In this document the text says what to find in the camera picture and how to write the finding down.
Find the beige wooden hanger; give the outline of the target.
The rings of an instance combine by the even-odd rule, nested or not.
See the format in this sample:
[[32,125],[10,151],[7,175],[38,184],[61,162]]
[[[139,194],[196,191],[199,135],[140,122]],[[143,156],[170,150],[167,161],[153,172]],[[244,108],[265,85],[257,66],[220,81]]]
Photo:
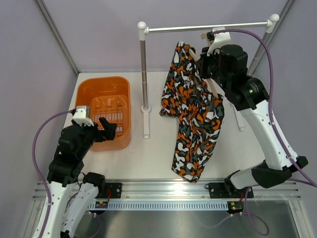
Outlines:
[[[206,32],[206,33],[202,33],[201,34],[201,39],[205,39],[208,43],[208,49],[207,49],[207,52],[209,51],[211,45],[214,43],[214,36],[211,36],[211,33],[212,31],[209,31],[209,32]],[[189,49],[189,54],[190,56],[192,57],[192,59],[194,60],[194,62],[197,62],[201,57],[197,56],[196,53],[190,48]],[[197,81],[196,78],[193,79],[194,80],[194,83],[197,87],[200,86],[199,82]],[[213,94],[213,96],[215,98],[218,98],[218,93],[216,91],[216,88],[212,82],[212,79],[211,78],[208,78],[207,79],[207,83],[208,83],[208,86]]]

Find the orange camouflage shorts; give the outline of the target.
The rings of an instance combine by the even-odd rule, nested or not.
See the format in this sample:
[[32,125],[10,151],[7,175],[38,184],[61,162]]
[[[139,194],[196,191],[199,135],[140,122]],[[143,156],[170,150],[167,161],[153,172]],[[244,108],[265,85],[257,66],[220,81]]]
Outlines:
[[[196,183],[212,157],[224,119],[223,96],[215,98],[206,79],[201,79],[189,54],[195,48],[176,44],[166,77],[160,115],[178,119],[171,169],[187,182]],[[194,83],[197,79],[200,86]]]

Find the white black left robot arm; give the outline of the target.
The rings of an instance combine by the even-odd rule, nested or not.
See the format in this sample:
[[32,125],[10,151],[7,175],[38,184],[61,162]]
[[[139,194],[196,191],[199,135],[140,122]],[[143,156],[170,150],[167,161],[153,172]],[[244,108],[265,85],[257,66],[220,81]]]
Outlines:
[[89,172],[84,176],[73,202],[68,203],[84,167],[83,159],[90,148],[96,142],[115,138],[117,124],[108,122],[104,117],[99,121],[102,130],[98,128],[97,123],[84,125],[73,120],[72,125],[61,131],[47,179],[44,180],[47,196],[33,237],[74,237],[91,201],[105,195],[105,177]]

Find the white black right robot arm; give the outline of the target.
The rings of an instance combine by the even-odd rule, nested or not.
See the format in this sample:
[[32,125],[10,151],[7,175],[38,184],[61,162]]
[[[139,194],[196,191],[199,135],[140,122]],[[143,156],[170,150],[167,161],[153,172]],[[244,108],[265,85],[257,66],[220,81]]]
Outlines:
[[261,149],[264,161],[244,170],[238,170],[224,180],[224,191],[235,197],[249,186],[270,188],[291,178],[298,169],[308,164],[289,145],[274,116],[269,115],[269,95],[263,83],[247,75],[248,54],[239,45],[224,45],[208,53],[204,47],[198,60],[201,78],[213,79],[224,91],[251,127]]

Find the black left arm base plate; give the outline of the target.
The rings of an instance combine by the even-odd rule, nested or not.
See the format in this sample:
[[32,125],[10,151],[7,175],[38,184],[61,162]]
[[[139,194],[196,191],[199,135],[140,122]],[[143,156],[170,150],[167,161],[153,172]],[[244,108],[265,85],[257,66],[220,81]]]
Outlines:
[[99,187],[98,199],[120,199],[122,194],[122,183],[106,182]]

